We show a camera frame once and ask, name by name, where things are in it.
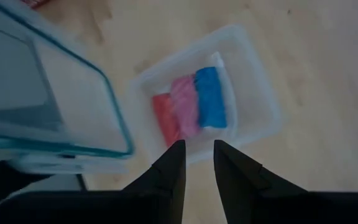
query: blue towel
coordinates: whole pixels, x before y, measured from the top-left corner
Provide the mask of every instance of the blue towel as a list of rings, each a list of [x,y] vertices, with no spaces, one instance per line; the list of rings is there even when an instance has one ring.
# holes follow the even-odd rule
[[[198,92],[200,127],[226,128],[222,88],[216,68],[208,67],[198,70],[195,86]]]

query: plastic bin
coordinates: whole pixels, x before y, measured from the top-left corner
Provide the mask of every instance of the plastic bin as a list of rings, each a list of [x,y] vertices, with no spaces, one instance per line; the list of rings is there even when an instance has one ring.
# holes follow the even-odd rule
[[[0,0],[0,149],[126,158],[108,78],[23,3]]]
[[[225,91],[226,109],[236,110],[232,126],[227,131],[211,134],[203,131],[200,136],[186,141],[187,163],[208,159],[213,155],[213,141],[222,139],[235,147],[256,141],[277,132],[282,126],[280,110],[265,70],[243,28],[235,25],[223,27],[191,44],[187,49],[169,56],[147,69],[134,79],[129,88],[128,102],[132,111],[134,131],[149,152],[150,163],[158,159],[167,147],[157,124],[150,99],[163,86],[177,77],[214,66],[226,74],[221,85],[232,88],[232,96]]]

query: red towel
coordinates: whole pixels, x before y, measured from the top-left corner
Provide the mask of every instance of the red towel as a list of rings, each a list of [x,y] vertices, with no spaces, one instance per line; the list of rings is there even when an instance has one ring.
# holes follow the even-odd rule
[[[153,96],[152,103],[165,143],[170,147],[175,141],[182,139],[171,96],[169,93]]]

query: folded fabric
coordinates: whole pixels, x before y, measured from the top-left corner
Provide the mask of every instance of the folded fabric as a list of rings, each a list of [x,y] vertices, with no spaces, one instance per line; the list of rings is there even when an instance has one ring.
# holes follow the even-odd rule
[[[165,143],[170,147],[175,141],[182,139],[171,96],[169,93],[155,95],[152,97],[152,104]]]
[[[177,78],[171,85],[173,108],[183,138],[191,138],[200,131],[198,125],[198,95],[194,75]]]
[[[222,88],[216,68],[207,67],[198,70],[195,86],[200,110],[198,124],[201,127],[226,128]]]

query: pink towel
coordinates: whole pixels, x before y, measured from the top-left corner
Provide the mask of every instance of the pink towel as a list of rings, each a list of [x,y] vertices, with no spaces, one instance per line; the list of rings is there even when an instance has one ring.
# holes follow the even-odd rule
[[[194,75],[177,78],[171,85],[171,98],[177,116],[181,135],[191,138],[199,133],[198,95]]]

